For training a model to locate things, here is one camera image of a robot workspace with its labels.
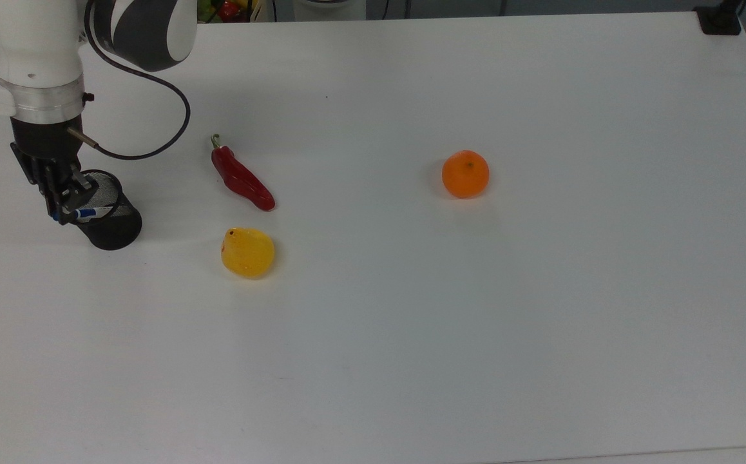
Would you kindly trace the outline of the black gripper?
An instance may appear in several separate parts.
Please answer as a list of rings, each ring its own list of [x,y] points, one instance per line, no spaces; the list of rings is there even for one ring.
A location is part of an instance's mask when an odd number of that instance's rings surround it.
[[[82,141],[68,132],[82,130],[82,117],[55,124],[34,124],[12,117],[14,143],[10,145],[31,185],[45,197],[47,212],[59,224],[75,224],[67,208],[83,208],[99,186],[81,171],[78,152]]]

